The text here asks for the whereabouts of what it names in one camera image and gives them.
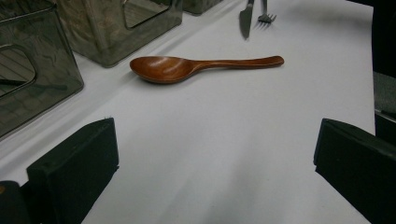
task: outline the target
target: white tablecloth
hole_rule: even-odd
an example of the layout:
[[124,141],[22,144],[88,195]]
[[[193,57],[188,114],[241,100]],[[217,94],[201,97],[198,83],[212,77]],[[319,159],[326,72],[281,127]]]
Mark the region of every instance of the white tablecloth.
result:
[[[82,92],[0,142],[0,180],[90,122],[112,117],[120,169],[85,224],[368,223],[326,180],[313,156],[321,119],[374,133],[371,7],[344,0],[269,1],[269,27],[238,25],[247,1],[224,0],[105,69],[76,55]],[[205,70],[152,85],[132,58],[196,60],[280,55],[281,67]]]

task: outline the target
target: fork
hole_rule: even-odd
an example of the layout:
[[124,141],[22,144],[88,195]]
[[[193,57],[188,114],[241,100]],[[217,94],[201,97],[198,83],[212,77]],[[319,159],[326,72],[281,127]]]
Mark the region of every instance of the fork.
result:
[[267,14],[267,0],[262,0],[262,15],[259,17],[260,22],[271,23],[276,19],[276,15]]

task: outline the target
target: knife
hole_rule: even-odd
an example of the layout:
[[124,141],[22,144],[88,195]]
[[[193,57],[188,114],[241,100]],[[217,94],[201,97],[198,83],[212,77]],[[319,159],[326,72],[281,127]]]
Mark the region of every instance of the knife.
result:
[[247,1],[247,8],[239,13],[239,27],[241,28],[242,36],[248,39],[250,33],[251,14],[253,12],[254,0]]

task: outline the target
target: brown spoon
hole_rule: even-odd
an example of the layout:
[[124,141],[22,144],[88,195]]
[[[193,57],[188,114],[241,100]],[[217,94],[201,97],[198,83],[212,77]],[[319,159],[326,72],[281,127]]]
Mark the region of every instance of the brown spoon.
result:
[[176,83],[193,73],[214,67],[265,68],[283,64],[280,56],[251,60],[194,61],[176,57],[140,57],[131,60],[131,69],[143,79],[155,83]]

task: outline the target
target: glass container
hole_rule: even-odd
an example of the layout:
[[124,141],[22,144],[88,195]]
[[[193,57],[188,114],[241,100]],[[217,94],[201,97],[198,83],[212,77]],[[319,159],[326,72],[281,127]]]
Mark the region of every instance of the glass container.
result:
[[82,88],[56,6],[0,0],[0,138]]
[[219,2],[221,0],[183,0],[183,10],[199,16]]
[[112,67],[182,21],[182,0],[52,0],[73,51]]

